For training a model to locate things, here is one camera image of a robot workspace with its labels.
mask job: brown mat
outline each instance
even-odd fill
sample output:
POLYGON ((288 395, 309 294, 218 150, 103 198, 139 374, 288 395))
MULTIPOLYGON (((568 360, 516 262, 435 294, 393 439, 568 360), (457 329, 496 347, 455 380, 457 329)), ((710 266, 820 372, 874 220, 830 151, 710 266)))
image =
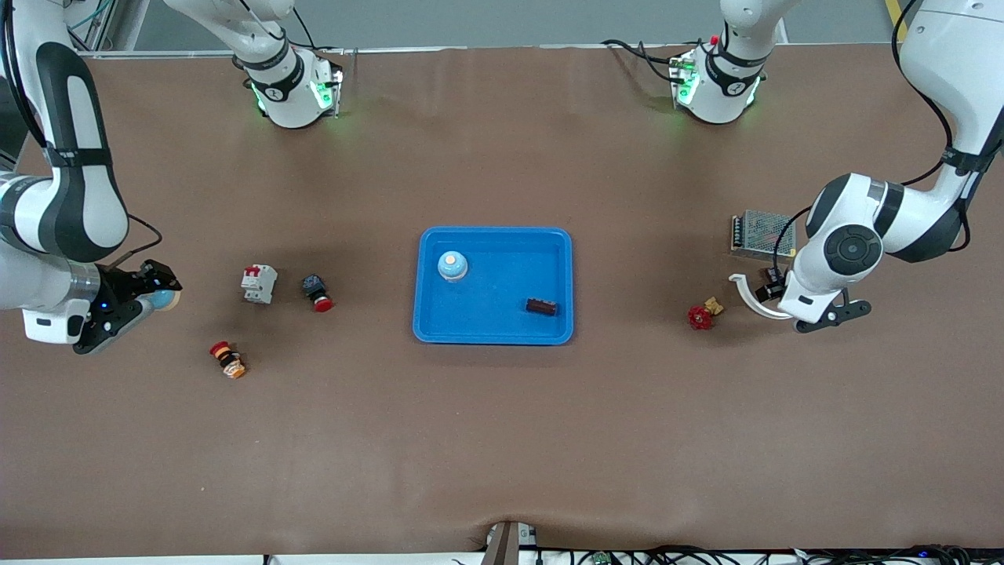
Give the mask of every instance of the brown mat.
POLYGON ((884 260, 865 319, 798 336, 726 280, 761 266, 725 253, 731 214, 938 158, 887 47, 780 47, 727 126, 604 50, 344 62, 343 116, 297 131, 226 59, 93 63, 122 193, 186 292, 92 358, 0 317, 5 557, 462 550, 503 519, 583 547, 1004 545, 1004 166, 970 248, 884 260), (570 344, 417 342, 419 236, 448 223, 567 229, 570 344), (275 304, 242 303, 251 262, 275 304), (692 331, 712 295, 729 310, 692 331))

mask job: white robotic arm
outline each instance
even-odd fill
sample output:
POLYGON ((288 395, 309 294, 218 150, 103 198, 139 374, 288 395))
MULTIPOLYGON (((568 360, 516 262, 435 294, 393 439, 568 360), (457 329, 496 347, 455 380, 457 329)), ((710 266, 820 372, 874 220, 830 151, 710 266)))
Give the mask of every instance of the white robotic arm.
POLYGON ((51 177, 0 173, 0 309, 21 309, 31 339, 95 352, 153 312, 153 293, 181 285, 154 261, 132 273, 94 264, 129 219, 90 72, 60 3, 6 0, 0 15, 4 76, 52 166, 51 177))
POLYGON ((251 79, 258 107, 277 125, 303 127, 337 114, 342 72, 309 49, 291 45, 275 23, 293 0, 164 0, 234 51, 251 79))
POLYGON ((673 97, 699 119, 726 123, 752 103, 777 22, 800 0, 721 0, 725 30, 671 60, 673 97))
POLYGON ((1004 138, 1004 3, 927 0, 902 49, 904 74, 955 117, 957 132, 928 191, 857 174, 827 184, 812 205, 779 309, 801 332, 867 314, 832 301, 884 253, 918 262, 952 248, 983 173, 1004 138))

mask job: black cable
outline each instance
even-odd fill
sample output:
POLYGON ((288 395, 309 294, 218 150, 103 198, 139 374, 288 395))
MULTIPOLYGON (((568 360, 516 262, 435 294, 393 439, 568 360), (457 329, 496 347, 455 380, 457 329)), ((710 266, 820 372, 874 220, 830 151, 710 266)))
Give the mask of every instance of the black cable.
POLYGON ((147 220, 145 220, 145 219, 143 219, 143 218, 141 218, 139 216, 134 216, 133 214, 127 214, 127 215, 129 216, 129 219, 135 220, 136 222, 138 222, 140 224, 143 224, 144 227, 146 227, 147 229, 153 231, 154 234, 157 235, 157 239, 155 239, 154 242, 152 242, 152 243, 147 243, 146 245, 140 245, 139 247, 137 247, 137 248, 135 248, 135 249, 133 249, 131 251, 127 251, 120 257, 118 257, 117 259, 111 261, 111 264, 108 265, 108 268, 114 268, 114 267, 120 265, 122 262, 124 262, 127 259, 129 259, 130 257, 132 257, 133 255, 139 253, 140 251, 146 251, 147 249, 149 249, 149 248, 151 248, 151 247, 153 247, 155 245, 160 244, 161 241, 164 241, 164 235, 161 233, 161 231, 159 229, 157 229, 156 227, 154 227, 153 225, 151 225, 150 223, 148 223, 147 220))
POLYGON ((248 6, 247 2, 245 2, 244 0, 237 0, 237 1, 240 2, 242 6, 244 6, 244 9, 247 10, 249 14, 251 14, 251 17, 254 18, 254 21, 258 22, 258 25, 261 26, 262 30, 265 33, 268 33, 272 39, 275 39, 277 41, 282 41, 283 39, 282 37, 277 37, 274 33, 269 31, 267 27, 265 27, 265 24, 258 17, 258 14, 254 13, 254 10, 251 9, 251 6, 248 6))
POLYGON ((313 42, 313 36, 310 35, 310 30, 307 29, 307 24, 303 23, 303 18, 300 17, 300 11, 293 6, 293 15, 296 16, 296 20, 300 22, 300 27, 303 28, 303 33, 307 34, 307 41, 310 42, 310 48, 317 50, 317 45, 313 42))
POLYGON ((678 557, 674 557, 673 559, 667 560, 667 562, 666 562, 667 565, 672 565, 673 563, 676 563, 676 562, 680 561, 681 559, 683 559, 685 557, 690 557, 691 559, 696 559, 696 560, 700 561, 703 565, 712 565, 711 561, 708 561, 707 559, 701 557, 702 553, 705 554, 705 555, 711 555, 711 553, 707 552, 707 551, 705 551, 705 550, 703 550, 703 549, 701 549, 699 547, 692 547, 692 546, 672 547, 671 546, 671 547, 663 547, 663 548, 660 548, 660 549, 662 550, 662 553, 664 553, 664 554, 669 554, 669 553, 679 553, 680 554, 678 557))
MULTIPOLYGON (((964 219, 963 225, 966 226, 968 224, 969 224, 969 222, 964 219)), ((961 249, 961 248, 965 247, 968 244, 969 244, 969 238, 967 236, 966 242, 963 243, 962 246, 959 247, 959 248, 961 249)), ((949 546, 949 547, 945 548, 945 550, 948 552, 949 555, 952 555, 953 551, 959 552, 959 555, 960 555, 960 557, 959 557, 959 565, 970 565, 973 562, 973 560, 969 557, 969 552, 966 551, 966 548, 964 548, 964 547, 949 546)))
POLYGON ((742 565, 741 563, 739 563, 739 561, 736 561, 731 555, 723 553, 721 551, 709 551, 708 555, 714 557, 715 561, 718 561, 718 558, 721 557, 722 559, 725 559, 730 563, 732 563, 732 565, 742 565))
POLYGON ((797 214, 791 216, 791 219, 789 219, 787 221, 787 223, 784 224, 784 227, 781 228, 781 233, 777 234, 777 241, 774 241, 774 252, 771 254, 771 259, 774 262, 774 270, 775 271, 776 270, 780 270, 777 267, 777 252, 778 252, 778 249, 781 247, 781 239, 784 239, 784 234, 787 233, 788 228, 791 227, 791 224, 795 223, 795 220, 797 220, 799 216, 801 216, 802 214, 807 213, 811 209, 812 209, 812 206, 808 206, 806 208, 802 208, 802 210, 799 211, 797 214))
POLYGON ((17 105, 21 117, 24 118, 31 136, 35 137, 35 142, 39 146, 45 147, 45 134, 42 132, 42 127, 38 124, 38 121, 35 120, 35 115, 31 111, 31 103, 28 101, 28 95, 24 91, 24 85, 21 84, 21 67, 17 61, 17 48, 14 43, 13 0, 6 0, 4 2, 0 17, 3 19, 0 22, 0 35, 3 36, 0 37, 0 57, 3 58, 7 85, 10 88, 11 96, 14 98, 14 104, 17 105))
MULTIPOLYGON (((910 9, 914 7, 914 4, 917 4, 917 0, 910 0, 910 2, 907 2, 907 5, 900 12, 900 17, 897 18, 896 20, 896 25, 893 26, 893 38, 891 41, 893 48, 893 60, 896 61, 896 67, 900 69, 900 74, 902 74, 903 78, 907 81, 908 84, 910 84, 910 87, 913 88, 914 91, 921 96, 921 98, 928 104, 928 106, 930 106, 931 109, 934 110, 935 115, 938 116, 938 120, 941 122, 942 128, 945 129, 945 147, 946 148, 952 147, 952 142, 953 142, 952 125, 949 124, 948 118, 945 116, 945 112, 942 111, 940 107, 938 107, 938 104, 935 103, 933 99, 931 99, 924 92, 918 90, 917 86, 914 86, 914 83, 911 82, 910 79, 907 78, 907 75, 903 73, 903 65, 900 64, 900 42, 899 42, 900 29, 903 27, 903 22, 906 21, 907 19, 907 13, 910 12, 910 9)), ((942 162, 939 158, 938 163, 935 164, 935 166, 929 169, 927 172, 925 172, 924 174, 922 174, 917 178, 911 179, 902 184, 904 186, 910 186, 912 184, 921 182, 922 180, 935 174, 935 172, 937 172, 938 169, 941 169, 941 166, 942 162)))
POLYGON ((961 251, 965 249, 966 247, 969 246, 969 241, 973 238, 973 233, 969 229, 969 214, 968 212, 966 212, 966 203, 962 202, 960 205, 962 206, 962 210, 959 211, 959 219, 962 220, 962 233, 963 233, 962 243, 958 247, 952 247, 951 249, 949 249, 948 252, 950 253, 954 253, 955 251, 961 251))
POLYGON ((312 51, 323 51, 323 50, 326 50, 326 49, 340 49, 340 47, 338 47, 336 45, 320 45, 320 46, 314 47, 314 46, 308 45, 306 43, 297 43, 296 41, 290 41, 289 44, 290 45, 296 45, 297 47, 303 47, 305 49, 310 49, 312 51))
POLYGON ((888 555, 887 556, 875 556, 875 557, 872 557, 871 559, 862 559, 860 561, 848 561, 846 563, 843 563, 843 565, 877 565, 877 564, 885 564, 885 563, 888 563, 890 561, 910 563, 911 565, 921 565, 921 563, 919 561, 916 561, 914 559, 909 559, 907 557, 892 557, 892 556, 888 556, 888 555))
POLYGON ((654 59, 649 55, 649 51, 645 50, 645 43, 643 43, 642 41, 639 41, 638 42, 638 48, 639 48, 639 50, 642 51, 642 56, 644 56, 645 60, 649 63, 649 68, 651 68, 652 71, 655 72, 657 76, 659 76, 663 80, 666 80, 667 82, 673 82, 675 84, 683 84, 683 80, 682 79, 680 79, 680 78, 674 78, 674 77, 670 76, 669 74, 663 74, 662 72, 659 71, 658 68, 656 68, 656 65, 654 64, 654 59))
MULTIPOLYGON (((635 49, 635 47, 632 47, 631 45, 629 45, 628 43, 624 43, 623 41, 621 41, 619 39, 607 39, 606 41, 600 42, 600 45, 616 45, 618 47, 622 47, 625 51, 628 51, 629 53, 635 55, 636 57, 643 58, 643 59, 646 58, 645 54, 643 54, 641 51, 635 49)), ((662 64, 669 64, 670 63, 670 59, 668 59, 668 58, 662 58, 662 57, 649 57, 649 58, 651 58, 654 62, 658 62, 658 63, 662 63, 662 64)))

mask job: plastic tray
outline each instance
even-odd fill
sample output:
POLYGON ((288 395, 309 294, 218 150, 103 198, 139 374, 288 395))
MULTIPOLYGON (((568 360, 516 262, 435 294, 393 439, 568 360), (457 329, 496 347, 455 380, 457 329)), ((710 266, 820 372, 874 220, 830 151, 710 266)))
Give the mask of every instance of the plastic tray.
POLYGON ((557 227, 438 226, 422 235, 415 336, 427 343, 561 345, 574 329, 571 237, 557 227), (457 281, 440 275, 446 251, 467 257, 457 281), (527 299, 557 315, 526 311, 527 299))

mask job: electrical component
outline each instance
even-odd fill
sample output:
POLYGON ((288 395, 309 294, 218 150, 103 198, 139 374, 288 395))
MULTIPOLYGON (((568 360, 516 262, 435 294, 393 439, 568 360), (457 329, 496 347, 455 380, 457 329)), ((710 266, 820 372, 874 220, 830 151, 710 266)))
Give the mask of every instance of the electrical component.
POLYGON ((784 294, 784 274, 781 269, 769 266, 761 270, 767 279, 767 284, 756 290, 756 300, 761 303, 781 298, 784 294))
POLYGON ((279 273, 267 264, 253 264, 244 269, 241 289, 244 300, 255 304, 272 304, 272 290, 279 273))
POLYGON ((673 101, 687 105, 694 99, 694 93, 701 83, 701 73, 694 60, 694 51, 688 51, 670 59, 670 76, 678 81, 673 83, 673 101))
POLYGON ((209 349, 209 354, 220 362, 223 374, 228 379, 239 379, 247 372, 247 367, 241 361, 241 354, 231 349, 227 342, 219 342, 209 349))
POLYGON ((543 314, 545 316, 556 316, 558 313, 558 305, 557 303, 553 303, 551 301, 542 301, 540 299, 527 299, 526 311, 535 312, 537 314, 543 314))
POLYGON ((741 257, 769 261, 778 244, 778 256, 791 259, 795 256, 795 230, 781 234, 791 216, 746 210, 741 216, 732 216, 731 253, 741 257))
POLYGON ((327 287, 320 276, 308 274, 303 279, 301 288, 307 300, 313 303, 314 312, 327 312, 334 307, 334 303, 327 296, 327 287))

